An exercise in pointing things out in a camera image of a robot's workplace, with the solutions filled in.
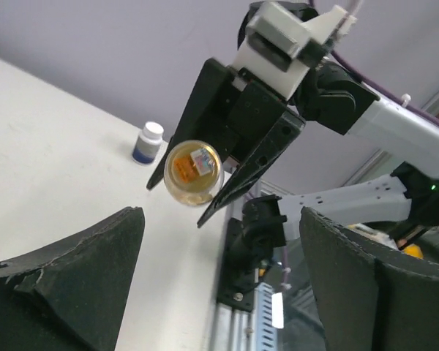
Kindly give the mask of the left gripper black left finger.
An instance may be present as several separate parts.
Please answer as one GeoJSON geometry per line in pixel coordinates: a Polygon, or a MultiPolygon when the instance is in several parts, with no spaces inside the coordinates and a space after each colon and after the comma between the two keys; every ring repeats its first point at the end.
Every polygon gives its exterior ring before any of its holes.
{"type": "Polygon", "coordinates": [[[144,229],[127,207],[0,261],[0,350],[114,350],[144,229]]]}

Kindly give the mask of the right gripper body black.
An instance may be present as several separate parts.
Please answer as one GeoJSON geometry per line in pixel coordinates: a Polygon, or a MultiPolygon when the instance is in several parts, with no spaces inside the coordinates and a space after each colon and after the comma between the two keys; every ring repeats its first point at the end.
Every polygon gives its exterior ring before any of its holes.
{"type": "Polygon", "coordinates": [[[231,73],[209,106],[206,136],[222,161],[242,162],[289,107],[247,69],[231,73]]]}

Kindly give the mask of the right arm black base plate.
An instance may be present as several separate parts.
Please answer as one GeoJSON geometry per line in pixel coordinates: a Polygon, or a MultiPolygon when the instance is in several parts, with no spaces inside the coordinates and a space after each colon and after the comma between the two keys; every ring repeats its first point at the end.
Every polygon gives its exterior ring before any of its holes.
{"type": "Polygon", "coordinates": [[[247,232],[241,221],[231,218],[226,230],[217,302],[241,312],[252,312],[258,286],[256,270],[269,253],[264,236],[247,232]]]}

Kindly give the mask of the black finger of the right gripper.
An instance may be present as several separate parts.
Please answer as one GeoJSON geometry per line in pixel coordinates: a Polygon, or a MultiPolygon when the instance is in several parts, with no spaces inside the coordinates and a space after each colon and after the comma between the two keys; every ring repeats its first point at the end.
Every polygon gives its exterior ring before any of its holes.
{"type": "Polygon", "coordinates": [[[259,137],[230,178],[197,221],[202,227],[216,212],[244,195],[271,167],[288,146],[300,135],[306,121],[291,111],[285,111],[268,132],[259,137]]]}
{"type": "Polygon", "coordinates": [[[148,190],[152,190],[163,179],[165,163],[171,150],[179,143],[195,138],[198,124],[202,123],[209,106],[229,77],[230,71],[218,60],[209,58],[205,61],[166,152],[146,184],[148,190]]]}

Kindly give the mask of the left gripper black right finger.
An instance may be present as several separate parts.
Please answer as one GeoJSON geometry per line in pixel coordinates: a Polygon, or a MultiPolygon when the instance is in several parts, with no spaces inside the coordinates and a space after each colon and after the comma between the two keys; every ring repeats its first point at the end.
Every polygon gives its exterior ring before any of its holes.
{"type": "Polygon", "coordinates": [[[299,229],[327,350],[439,350],[439,264],[311,208],[299,229]]]}

